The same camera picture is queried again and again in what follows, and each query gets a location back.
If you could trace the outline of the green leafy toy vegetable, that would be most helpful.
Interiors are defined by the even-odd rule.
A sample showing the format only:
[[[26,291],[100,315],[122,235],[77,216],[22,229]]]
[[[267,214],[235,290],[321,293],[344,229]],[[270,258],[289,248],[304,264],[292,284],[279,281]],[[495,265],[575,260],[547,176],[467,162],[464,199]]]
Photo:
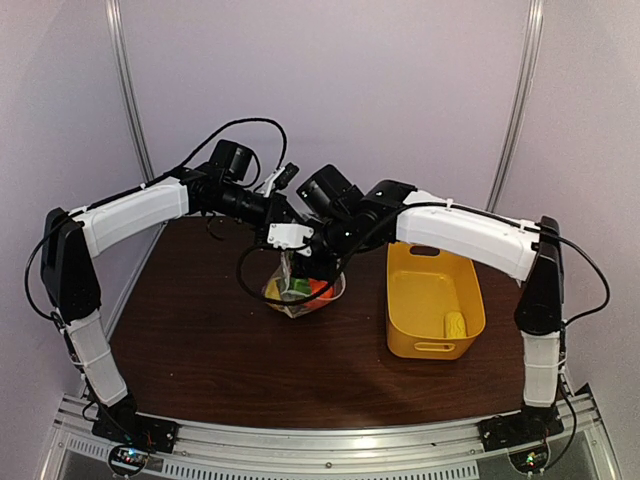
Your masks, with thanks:
[[[308,278],[290,278],[289,291],[295,295],[308,296],[312,293],[310,280]]]

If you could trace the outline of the yellow toy pepper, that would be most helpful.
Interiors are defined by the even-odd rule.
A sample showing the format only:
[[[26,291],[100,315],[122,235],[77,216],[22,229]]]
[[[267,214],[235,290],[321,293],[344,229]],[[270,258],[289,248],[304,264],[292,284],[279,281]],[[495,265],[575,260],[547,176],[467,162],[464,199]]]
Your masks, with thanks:
[[[270,278],[264,288],[264,296],[271,300],[280,301],[281,300],[281,293],[279,288],[280,282],[281,282],[280,277]]]

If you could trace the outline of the yellow toy corn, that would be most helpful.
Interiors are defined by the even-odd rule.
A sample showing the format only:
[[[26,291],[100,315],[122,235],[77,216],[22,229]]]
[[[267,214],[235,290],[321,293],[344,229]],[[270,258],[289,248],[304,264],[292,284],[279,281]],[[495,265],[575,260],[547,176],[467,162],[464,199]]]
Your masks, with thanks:
[[[447,339],[463,339],[467,337],[464,315],[459,311],[449,311],[444,316],[444,337]]]

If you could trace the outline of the red toy pepper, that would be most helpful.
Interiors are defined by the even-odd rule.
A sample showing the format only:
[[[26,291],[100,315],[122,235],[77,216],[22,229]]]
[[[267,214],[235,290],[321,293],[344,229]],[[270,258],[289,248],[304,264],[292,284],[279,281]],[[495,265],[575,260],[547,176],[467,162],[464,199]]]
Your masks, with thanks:
[[[309,286],[311,294],[315,295],[315,300],[331,300],[335,295],[335,287],[328,285],[327,281],[310,279]]]

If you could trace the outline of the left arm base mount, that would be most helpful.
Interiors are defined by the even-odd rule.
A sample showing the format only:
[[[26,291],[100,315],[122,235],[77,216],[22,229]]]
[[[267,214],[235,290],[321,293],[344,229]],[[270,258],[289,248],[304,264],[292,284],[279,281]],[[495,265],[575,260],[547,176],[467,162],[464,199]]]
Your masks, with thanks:
[[[100,418],[94,423],[92,434],[150,453],[171,454],[178,429],[179,425],[174,421],[136,414],[135,425],[129,433],[125,433],[110,420]]]

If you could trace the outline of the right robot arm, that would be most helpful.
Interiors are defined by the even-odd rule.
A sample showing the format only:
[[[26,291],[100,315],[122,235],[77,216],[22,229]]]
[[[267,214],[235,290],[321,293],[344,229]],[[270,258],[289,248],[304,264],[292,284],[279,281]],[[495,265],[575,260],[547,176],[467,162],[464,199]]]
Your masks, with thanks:
[[[311,254],[297,267],[307,276],[332,280],[360,251],[403,242],[468,258],[522,282],[514,321],[524,342],[525,383],[512,430],[526,442],[549,430],[563,329],[563,267],[554,219],[512,220],[396,180],[382,180],[364,193],[333,165],[314,173],[296,193],[318,221]]]

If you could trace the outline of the clear dotted zip bag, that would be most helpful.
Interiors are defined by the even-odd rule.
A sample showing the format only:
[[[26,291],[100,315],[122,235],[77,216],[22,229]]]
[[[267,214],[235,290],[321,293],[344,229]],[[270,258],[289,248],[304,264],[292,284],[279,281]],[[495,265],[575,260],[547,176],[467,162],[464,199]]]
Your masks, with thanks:
[[[262,294],[272,300],[293,302],[312,296],[327,285],[327,281],[293,276],[292,253],[282,253],[280,264],[262,290]],[[346,290],[346,277],[342,273],[336,282],[322,295],[301,305],[275,305],[270,307],[291,319],[296,319],[322,309],[337,301]]]

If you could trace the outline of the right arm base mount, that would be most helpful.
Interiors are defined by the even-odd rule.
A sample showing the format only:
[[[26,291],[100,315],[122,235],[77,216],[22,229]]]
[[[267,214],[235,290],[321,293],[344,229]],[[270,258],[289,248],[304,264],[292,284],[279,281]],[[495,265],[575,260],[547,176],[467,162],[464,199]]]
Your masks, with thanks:
[[[485,451],[542,442],[551,435],[564,432],[556,407],[525,406],[515,413],[481,420],[477,423],[477,428]]]

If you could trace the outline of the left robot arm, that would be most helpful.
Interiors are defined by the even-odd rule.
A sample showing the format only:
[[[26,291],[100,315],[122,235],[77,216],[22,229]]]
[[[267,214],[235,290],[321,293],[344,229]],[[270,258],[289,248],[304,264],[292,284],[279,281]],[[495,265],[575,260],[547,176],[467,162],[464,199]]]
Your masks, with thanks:
[[[94,260],[144,230],[195,213],[219,213],[256,227],[296,215],[282,190],[299,169],[280,162],[261,190],[243,184],[255,153],[219,141],[208,161],[180,164],[159,178],[73,211],[56,208],[45,220],[41,280],[76,368],[98,405],[97,425],[123,444],[144,433],[133,395],[121,376],[101,322],[101,288]]]

